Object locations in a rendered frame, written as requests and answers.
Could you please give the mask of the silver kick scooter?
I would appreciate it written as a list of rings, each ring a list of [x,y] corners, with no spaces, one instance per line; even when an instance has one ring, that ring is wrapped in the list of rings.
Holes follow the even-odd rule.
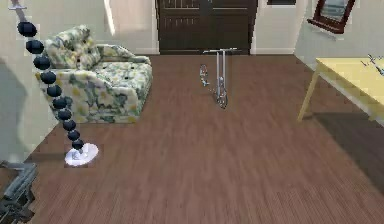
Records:
[[[236,52],[238,48],[227,48],[227,49],[215,49],[205,50],[203,54],[216,53],[216,87],[208,89],[213,94],[215,102],[222,109],[226,109],[228,105],[228,94],[226,89],[226,56],[227,52]],[[209,73],[206,64],[201,64],[199,68],[199,77],[203,87],[210,85],[208,81]]]

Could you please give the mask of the dark brown room door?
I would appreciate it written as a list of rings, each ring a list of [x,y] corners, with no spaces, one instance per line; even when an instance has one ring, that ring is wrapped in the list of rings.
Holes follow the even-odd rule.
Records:
[[[161,55],[237,48],[249,55],[258,0],[155,0]]]

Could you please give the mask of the dark window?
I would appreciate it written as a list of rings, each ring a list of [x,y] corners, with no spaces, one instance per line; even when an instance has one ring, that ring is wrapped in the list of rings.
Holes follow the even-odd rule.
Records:
[[[267,5],[291,6],[295,4],[296,0],[267,0]]]

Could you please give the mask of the black beaded floor lamp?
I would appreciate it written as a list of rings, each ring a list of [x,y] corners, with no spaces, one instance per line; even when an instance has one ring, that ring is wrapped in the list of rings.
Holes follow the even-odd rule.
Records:
[[[80,138],[80,132],[76,129],[76,122],[73,120],[72,111],[68,108],[66,98],[62,95],[62,89],[57,84],[57,75],[50,70],[51,61],[47,56],[42,56],[44,44],[35,38],[37,28],[29,22],[23,10],[25,6],[19,0],[10,0],[9,10],[16,12],[19,23],[17,30],[20,35],[26,38],[25,49],[34,55],[33,64],[41,70],[40,80],[47,85],[46,93],[53,98],[52,105],[57,110],[59,121],[63,129],[67,131],[67,137],[72,141],[72,148],[65,155],[65,163],[69,166],[78,167],[90,163],[99,152],[95,144],[84,143]]]

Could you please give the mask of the yellow table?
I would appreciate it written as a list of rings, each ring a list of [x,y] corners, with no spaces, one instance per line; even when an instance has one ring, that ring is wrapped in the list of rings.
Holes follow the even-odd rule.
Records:
[[[381,76],[373,65],[365,67],[360,61],[368,62],[368,56],[317,58],[317,65],[297,120],[301,121],[306,114],[318,78],[321,77],[365,112],[369,120],[384,127],[384,76]],[[378,64],[384,67],[384,59],[379,60]]]

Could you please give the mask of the dark red framed picture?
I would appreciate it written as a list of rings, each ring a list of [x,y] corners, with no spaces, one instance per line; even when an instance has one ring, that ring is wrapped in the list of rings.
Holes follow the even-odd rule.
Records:
[[[333,34],[343,34],[356,0],[318,0],[307,22]]]

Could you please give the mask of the small dark tabletop objects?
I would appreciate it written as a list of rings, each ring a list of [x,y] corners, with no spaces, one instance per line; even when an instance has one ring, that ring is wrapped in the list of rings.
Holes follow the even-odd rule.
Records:
[[[381,67],[379,64],[378,64],[378,61],[379,60],[383,60],[384,59],[384,56],[378,56],[378,57],[373,57],[371,54],[368,54],[368,59],[369,61],[368,62],[363,62],[363,61],[360,61],[363,66],[367,67],[369,65],[373,65],[375,67],[375,69],[379,72],[379,74],[381,76],[384,76],[384,67]]]

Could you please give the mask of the grey metal object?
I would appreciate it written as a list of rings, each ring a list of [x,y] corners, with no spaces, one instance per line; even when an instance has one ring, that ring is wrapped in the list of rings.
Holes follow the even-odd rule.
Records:
[[[8,179],[0,184],[0,224],[27,223],[34,212],[29,208],[35,200],[32,184],[37,176],[35,163],[0,162],[0,177]]]

